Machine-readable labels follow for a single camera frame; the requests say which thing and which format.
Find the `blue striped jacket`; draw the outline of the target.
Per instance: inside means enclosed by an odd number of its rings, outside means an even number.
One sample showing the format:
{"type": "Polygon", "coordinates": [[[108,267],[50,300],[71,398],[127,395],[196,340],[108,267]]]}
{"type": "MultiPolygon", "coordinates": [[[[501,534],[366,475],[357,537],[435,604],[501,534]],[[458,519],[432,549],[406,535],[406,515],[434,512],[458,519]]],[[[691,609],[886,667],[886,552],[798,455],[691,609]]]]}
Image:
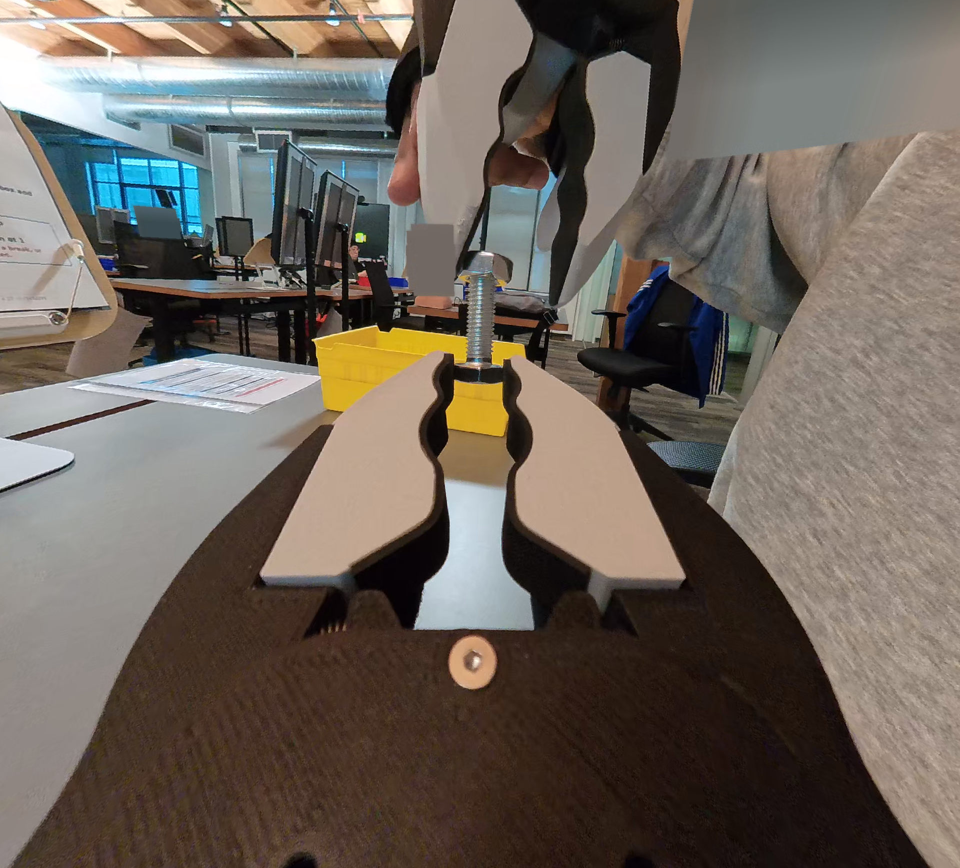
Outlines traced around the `blue striped jacket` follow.
{"type": "Polygon", "coordinates": [[[630,300],[623,349],[677,365],[680,373],[666,386],[703,407],[718,394],[726,376],[729,320],[702,298],[673,281],[667,263],[659,264],[630,300]]]}

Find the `grey paper bag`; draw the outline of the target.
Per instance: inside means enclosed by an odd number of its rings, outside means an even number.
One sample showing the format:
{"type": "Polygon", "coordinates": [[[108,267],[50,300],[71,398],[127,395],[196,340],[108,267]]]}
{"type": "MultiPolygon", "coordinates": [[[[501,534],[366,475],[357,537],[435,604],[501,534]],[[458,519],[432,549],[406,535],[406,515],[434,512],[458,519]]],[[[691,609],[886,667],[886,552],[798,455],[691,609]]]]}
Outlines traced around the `grey paper bag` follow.
{"type": "Polygon", "coordinates": [[[101,334],[74,343],[66,374],[86,379],[126,370],[138,337],[149,323],[146,316],[119,309],[113,323],[101,334]]]}

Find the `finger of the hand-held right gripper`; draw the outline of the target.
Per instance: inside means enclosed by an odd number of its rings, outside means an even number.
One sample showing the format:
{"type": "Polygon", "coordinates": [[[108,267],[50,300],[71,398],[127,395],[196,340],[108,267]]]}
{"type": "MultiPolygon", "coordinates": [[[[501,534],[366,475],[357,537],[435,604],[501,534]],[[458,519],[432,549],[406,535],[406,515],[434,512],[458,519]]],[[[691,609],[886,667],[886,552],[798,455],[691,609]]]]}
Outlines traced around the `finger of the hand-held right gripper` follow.
{"type": "Polygon", "coordinates": [[[541,210],[536,249],[549,255],[548,302],[565,306],[615,240],[615,220],[642,173],[651,68],[624,50],[580,60],[558,96],[565,149],[541,210]]]}
{"type": "Polygon", "coordinates": [[[435,70],[419,88],[417,170],[423,213],[452,228],[459,270],[503,136],[503,93],[529,61],[534,30],[516,0],[454,0],[449,20],[435,70]]]}

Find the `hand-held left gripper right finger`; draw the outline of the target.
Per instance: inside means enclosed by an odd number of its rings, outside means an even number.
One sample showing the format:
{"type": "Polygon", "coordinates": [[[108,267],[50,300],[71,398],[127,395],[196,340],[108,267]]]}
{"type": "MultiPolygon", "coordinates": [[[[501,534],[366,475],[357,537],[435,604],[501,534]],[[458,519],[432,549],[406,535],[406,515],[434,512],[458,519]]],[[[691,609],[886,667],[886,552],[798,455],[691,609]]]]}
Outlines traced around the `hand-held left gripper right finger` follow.
{"type": "Polygon", "coordinates": [[[510,576],[528,593],[678,589],[685,572],[615,423],[525,358],[503,371],[510,576]]]}

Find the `black monitor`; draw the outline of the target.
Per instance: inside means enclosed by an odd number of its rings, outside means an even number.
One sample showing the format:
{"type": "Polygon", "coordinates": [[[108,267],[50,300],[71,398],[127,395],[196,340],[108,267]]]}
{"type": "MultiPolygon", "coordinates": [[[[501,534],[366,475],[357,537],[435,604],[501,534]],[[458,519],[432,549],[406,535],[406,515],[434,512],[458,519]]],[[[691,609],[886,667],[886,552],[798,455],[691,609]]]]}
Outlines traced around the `black monitor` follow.
{"type": "Polygon", "coordinates": [[[360,191],[330,170],[319,179],[314,213],[315,258],[318,268],[340,268],[342,256],[354,243],[354,223],[360,191]]]}
{"type": "Polygon", "coordinates": [[[306,227],[301,210],[314,207],[316,161],[290,140],[282,142],[275,160],[270,253],[276,265],[306,266],[306,227]]]}

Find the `printed instruction sheet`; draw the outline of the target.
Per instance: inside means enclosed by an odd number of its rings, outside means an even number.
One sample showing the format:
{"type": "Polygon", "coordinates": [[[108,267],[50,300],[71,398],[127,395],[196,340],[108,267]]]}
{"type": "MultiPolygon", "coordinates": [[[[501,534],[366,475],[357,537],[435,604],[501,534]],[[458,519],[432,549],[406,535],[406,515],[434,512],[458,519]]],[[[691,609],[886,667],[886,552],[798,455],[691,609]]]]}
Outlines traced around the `printed instruction sheet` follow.
{"type": "Polygon", "coordinates": [[[2,311],[105,310],[101,269],[52,166],[18,115],[1,109],[2,311]]]}

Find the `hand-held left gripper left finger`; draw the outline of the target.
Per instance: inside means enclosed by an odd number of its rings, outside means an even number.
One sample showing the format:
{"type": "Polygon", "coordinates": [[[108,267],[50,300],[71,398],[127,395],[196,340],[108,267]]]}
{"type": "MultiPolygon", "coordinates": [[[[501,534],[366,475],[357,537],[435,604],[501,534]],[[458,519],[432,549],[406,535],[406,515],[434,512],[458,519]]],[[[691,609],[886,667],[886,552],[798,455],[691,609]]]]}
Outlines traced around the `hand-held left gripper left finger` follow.
{"type": "Polygon", "coordinates": [[[450,353],[372,388],[330,428],[260,570],[273,587],[346,587],[441,518],[450,353]]]}

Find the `person's right forearm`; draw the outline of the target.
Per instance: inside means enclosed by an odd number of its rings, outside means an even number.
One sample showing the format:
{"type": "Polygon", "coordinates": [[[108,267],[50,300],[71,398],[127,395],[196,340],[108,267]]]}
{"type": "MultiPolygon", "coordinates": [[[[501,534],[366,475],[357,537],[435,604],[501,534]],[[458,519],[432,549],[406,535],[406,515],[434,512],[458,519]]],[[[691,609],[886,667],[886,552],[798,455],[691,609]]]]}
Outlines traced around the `person's right forearm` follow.
{"type": "Polygon", "coordinates": [[[783,334],[826,255],[913,135],[667,162],[663,143],[614,225],[637,260],[714,308],[783,334]]]}

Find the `steel bolt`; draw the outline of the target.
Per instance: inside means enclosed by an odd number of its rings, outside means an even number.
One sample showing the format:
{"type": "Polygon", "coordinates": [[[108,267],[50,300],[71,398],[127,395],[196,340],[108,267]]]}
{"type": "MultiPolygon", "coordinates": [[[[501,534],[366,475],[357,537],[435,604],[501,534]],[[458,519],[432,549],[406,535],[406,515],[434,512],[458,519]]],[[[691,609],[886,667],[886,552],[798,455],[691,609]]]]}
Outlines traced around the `steel bolt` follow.
{"type": "MultiPolygon", "coordinates": [[[[467,275],[465,360],[485,358],[493,362],[495,307],[497,281],[492,275],[467,275]]],[[[476,384],[502,382],[502,368],[498,365],[487,370],[470,370],[454,364],[457,381],[476,384]]]]}

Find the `yellow plastic bin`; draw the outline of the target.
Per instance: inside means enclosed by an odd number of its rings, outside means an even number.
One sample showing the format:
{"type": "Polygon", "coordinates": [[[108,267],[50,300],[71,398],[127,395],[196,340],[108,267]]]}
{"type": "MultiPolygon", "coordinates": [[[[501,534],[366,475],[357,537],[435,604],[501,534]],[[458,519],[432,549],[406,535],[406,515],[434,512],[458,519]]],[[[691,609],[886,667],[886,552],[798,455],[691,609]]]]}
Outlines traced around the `yellow plastic bin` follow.
{"type": "MultiPolygon", "coordinates": [[[[381,390],[378,386],[389,381],[404,369],[416,365],[431,353],[451,355],[455,362],[465,362],[467,341],[463,336],[433,334],[420,331],[391,329],[382,332],[376,325],[359,330],[315,339],[318,373],[323,403],[326,409],[347,411],[357,406],[354,414],[343,415],[347,428],[345,436],[354,448],[366,443],[384,448],[399,444],[401,448],[417,442],[417,418],[425,408],[416,408],[417,399],[433,404],[429,390],[418,387],[423,376],[414,376],[413,394],[406,387],[409,379],[401,377],[396,386],[381,390]],[[372,402],[360,401],[373,393],[372,402]]],[[[548,372],[524,357],[522,346],[493,343],[493,362],[503,364],[524,375],[533,373],[531,382],[553,379],[548,372]]],[[[450,430],[501,437],[508,426],[508,413],[503,403],[503,389],[498,385],[472,382],[453,382],[453,399],[446,409],[446,426],[450,430]]]]}

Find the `black office chair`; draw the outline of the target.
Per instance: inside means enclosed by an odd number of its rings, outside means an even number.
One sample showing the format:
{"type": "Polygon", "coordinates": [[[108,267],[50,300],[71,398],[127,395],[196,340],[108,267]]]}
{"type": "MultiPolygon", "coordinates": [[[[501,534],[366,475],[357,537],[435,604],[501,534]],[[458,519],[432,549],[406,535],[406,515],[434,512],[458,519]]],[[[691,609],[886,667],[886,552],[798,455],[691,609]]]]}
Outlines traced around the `black office chair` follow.
{"type": "Polygon", "coordinates": [[[623,329],[627,310],[595,310],[608,322],[610,344],[607,347],[585,348],[579,352],[579,362],[594,375],[609,381],[606,393],[606,413],[621,429],[636,433],[646,432],[657,440],[670,440],[663,431],[644,421],[630,411],[630,398],[634,390],[646,391],[651,385],[666,386],[669,377],[678,375],[677,365],[664,364],[643,358],[623,349],[623,329]]]}

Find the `instruction sheet on stand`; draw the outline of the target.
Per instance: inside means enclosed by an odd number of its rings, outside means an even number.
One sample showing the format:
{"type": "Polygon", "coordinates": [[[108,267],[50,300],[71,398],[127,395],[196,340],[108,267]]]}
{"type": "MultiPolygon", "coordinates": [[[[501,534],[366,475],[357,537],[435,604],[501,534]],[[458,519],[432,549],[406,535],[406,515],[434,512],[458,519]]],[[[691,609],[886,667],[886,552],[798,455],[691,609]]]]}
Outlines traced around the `instruction sheet on stand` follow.
{"type": "Polygon", "coordinates": [[[70,310],[68,313],[61,311],[4,312],[1,299],[2,350],[76,342],[101,334],[114,322],[118,311],[116,294],[84,227],[81,226],[81,230],[93,252],[89,264],[95,269],[102,270],[104,279],[108,283],[105,291],[112,305],[105,310],[70,310]]]}

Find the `laminated paper sheet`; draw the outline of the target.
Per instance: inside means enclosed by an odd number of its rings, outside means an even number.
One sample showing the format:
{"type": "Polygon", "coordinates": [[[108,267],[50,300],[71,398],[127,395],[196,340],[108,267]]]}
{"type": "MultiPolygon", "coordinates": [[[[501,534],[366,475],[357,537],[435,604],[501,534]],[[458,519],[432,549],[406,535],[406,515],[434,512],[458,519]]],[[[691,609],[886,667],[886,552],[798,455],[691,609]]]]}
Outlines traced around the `laminated paper sheet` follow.
{"type": "Polygon", "coordinates": [[[317,375],[188,358],[70,382],[74,389],[142,401],[252,414],[308,388],[317,375]]]}

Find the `wooden top background desk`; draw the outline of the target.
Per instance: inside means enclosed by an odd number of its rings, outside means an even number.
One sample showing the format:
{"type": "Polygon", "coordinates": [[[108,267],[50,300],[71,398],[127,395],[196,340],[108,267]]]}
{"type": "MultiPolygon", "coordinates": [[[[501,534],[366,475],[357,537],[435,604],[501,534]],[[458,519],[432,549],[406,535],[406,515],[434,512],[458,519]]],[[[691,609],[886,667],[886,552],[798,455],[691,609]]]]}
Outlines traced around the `wooden top background desk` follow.
{"type": "Polygon", "coordinates": [[[315,361],[313,338],[319,303],[339,303],[338,290],[321,287],[311,299],[303,288],[256,286],[248,283],[220,283],[213,280],[132,279],[113,277],[110,282],[131,311],[138,302],[147,308],[151,321],[157,362],[173,360],[176,351],[176,307],[185,301],[201,305],[201,312],[234,315],[242,319],[239,327],[241,354],[250,352],[246,319],[258,313],[276,316],[277,358],[281,362],[307,365],[315,361]]]}

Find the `silver ventilation duct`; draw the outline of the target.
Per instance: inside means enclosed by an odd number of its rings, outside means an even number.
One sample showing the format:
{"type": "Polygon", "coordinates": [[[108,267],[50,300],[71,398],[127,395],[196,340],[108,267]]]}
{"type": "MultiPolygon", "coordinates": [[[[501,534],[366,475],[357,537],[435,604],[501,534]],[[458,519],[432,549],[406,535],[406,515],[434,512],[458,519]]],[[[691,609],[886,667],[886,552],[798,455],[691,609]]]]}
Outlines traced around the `silver ventilation duct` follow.
{"type": "Polygon", "coordinates": [[[111,119],[251,128],[384,129],[384,103],[369,100],[275,97],[104,94],[111,119]]]}
{"type": "Polygon", "coordinates": [[[382,100],[395,66],[383,58],[42,56],[29,72],[36,81],[78,93],[382,100]]]}

